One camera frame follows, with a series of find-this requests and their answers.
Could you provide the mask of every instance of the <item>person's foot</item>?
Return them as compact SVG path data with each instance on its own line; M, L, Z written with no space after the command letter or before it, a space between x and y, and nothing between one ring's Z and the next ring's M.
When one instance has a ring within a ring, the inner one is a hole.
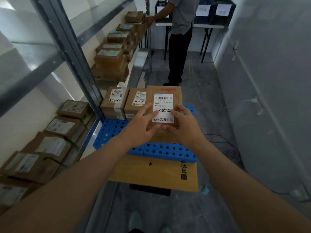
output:
M178 83L164 83L164 87L179 87Z
M169 227L162 227L160 233L172 233Z
M178 83L181 83L181 82L183 82L183 80L180 78L180 79L178 80Z
M142 231L142 217L137 211L134 211L130 215L130 219L128 221L129 231L133 229L138 229Z

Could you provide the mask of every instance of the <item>short sleeve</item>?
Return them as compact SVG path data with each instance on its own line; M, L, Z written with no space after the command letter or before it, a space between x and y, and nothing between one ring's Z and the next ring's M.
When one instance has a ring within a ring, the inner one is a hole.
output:
M169 0L170 3L172 3L175 6L178 6L180 0Z

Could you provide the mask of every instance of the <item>forearm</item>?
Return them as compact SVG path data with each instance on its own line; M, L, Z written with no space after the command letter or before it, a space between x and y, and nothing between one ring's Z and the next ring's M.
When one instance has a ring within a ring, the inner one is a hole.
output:
M207 140L192 151L244 232L309 232L311 222L227 159Z
M153 16L154 20L164 19L166 16L170 15L175 8L175 5L172 3L167 3L167 5L156 15Z
M111 139L2 215L3 231L72 231L127 151L119 138Z

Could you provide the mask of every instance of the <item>black crate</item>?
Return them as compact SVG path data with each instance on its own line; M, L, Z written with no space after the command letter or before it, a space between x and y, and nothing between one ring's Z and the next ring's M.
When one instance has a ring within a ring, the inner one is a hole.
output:
M208 13L208 16L195 16L194 23L195 24L209 24L212 19L215 3L213 0L200 0L198 10L200 8L200 5L210 5L211 6L210 11Z
M165 1L160 1L160 0L158 0L158 1L156 2L156 4L155 4L155 13L158 14L158 8L157 8L158 6L165 7L166 4L167 4L167 3L166 3ZM172 20L172 16L173 16L173 15L170 14L169 17L166 17L166 18L164 18L163 20L166 20L166 21L167 21L167 20L170 20L170 21L171 21L171 20Z
M232 19L234 10L236 8L236 4L231 0L213 0L213 1L215 3L215 7L213 10L213 15L210 23L214 25L224 25L228 27ZM219 5L231 5L228 16L217 15L219 14L218 13L219 12L218 8L220 8Z

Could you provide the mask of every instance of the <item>hand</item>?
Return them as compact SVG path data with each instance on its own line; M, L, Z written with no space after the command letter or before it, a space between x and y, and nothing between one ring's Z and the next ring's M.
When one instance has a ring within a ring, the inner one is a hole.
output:
M154 17L150 16L150 17L146 17L146 23L147 23L147 27L149 28L152 23L154 22Z
M144 116L151 103L144 105L136 116L126 125L116 138L120 138L122 143L130 150L134 147L145 144L150 141L154 133L161 127L161 124L153 126L147 131L147 125L159 113L154 111Z
M180 128L176 129L169 125L163 125L162 129L174 134L184 147L191 149L193 144L202 139L205 140L205 137L190 110L182 105L178 105L178 108L184 114L177 111L172 111L172 114L179 120Z

